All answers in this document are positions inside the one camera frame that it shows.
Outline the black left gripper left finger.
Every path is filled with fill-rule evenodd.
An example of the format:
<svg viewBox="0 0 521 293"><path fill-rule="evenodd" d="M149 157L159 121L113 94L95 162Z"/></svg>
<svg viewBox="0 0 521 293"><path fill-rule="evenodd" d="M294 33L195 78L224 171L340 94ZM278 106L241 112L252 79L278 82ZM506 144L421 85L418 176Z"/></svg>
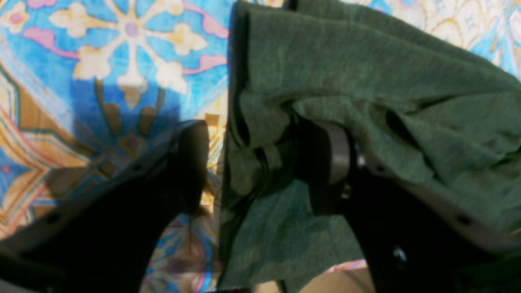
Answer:
<svg viewBox="0 0 521 293"><path fill-rule="evenodd" d="M115 178L3 239L2 293L139 292L165 228L200 205L209 143L206 122L182 122Z"/></svg>

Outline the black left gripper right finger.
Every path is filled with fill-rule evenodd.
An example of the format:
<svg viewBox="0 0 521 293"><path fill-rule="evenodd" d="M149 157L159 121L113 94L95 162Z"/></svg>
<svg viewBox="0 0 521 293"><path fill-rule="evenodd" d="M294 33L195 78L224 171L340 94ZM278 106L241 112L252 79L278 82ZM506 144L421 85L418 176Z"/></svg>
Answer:
<svg viewBox="0 0 521 293"><path fill-rule="evenodd" d="M378 293L519 293L520 235L402 181L332 122L296 124L296 176L317 215L348 222Z"/></svg>

